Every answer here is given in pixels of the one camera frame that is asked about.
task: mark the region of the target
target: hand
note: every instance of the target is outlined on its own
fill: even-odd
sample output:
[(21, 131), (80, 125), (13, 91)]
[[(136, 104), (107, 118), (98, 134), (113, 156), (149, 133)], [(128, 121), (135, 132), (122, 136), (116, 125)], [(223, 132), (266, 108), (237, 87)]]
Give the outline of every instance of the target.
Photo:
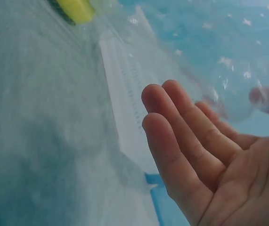
[[(250, 98), (263, 100), (256, 89)], [(238, 133), (175, 81), (142, 100), (151, 153), (192, 226), (269, 226), (269, 137)]]

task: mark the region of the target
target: gray fabric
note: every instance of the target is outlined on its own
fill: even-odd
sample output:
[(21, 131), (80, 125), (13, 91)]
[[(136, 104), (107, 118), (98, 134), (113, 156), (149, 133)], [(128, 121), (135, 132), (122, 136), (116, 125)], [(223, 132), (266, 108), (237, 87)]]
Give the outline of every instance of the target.
[(157, 223), (83, 33), (46, 0), (0, 0), (0, 226)]

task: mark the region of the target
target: yellow plastic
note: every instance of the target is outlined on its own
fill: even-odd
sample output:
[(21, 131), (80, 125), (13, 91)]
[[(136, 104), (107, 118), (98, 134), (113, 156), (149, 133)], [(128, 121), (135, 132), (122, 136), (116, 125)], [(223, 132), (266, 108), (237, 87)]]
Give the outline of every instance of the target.
[(62, 10), (76, 23), (91, 21), (95, 10), (89, 0), (57, 0)]

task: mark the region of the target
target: plastic wrap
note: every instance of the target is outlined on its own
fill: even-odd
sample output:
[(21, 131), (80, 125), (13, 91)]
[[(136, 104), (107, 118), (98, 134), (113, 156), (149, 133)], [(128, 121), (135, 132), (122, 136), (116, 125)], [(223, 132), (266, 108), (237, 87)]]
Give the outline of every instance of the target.
[[(269, 86), (268, 0), (90, 2), (101, 39), (118, 37), (146, 76), (180, 81), (231, 121), (267, 107), (253, 105), (249, 94)], [(137, 7), (148, 26), (133, 16)]]

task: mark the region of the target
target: white plastic strip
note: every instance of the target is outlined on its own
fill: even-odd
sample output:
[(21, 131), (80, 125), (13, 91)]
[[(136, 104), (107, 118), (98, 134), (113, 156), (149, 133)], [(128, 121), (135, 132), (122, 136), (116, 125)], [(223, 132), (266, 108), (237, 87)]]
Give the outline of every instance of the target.
[[(137, 7), (135, 16), (147, 23), (142, 10)], [(159, 83), (155, 76), (145, 75), (139, 64), (131, 61), (125, 46), (113, 35), (104, 34), (99, 42), (121, 151), (147, 174), (158, 174), (157, 167), (141, 127), (147, 114), (141, 102), (141, 92), (150, 83)]]

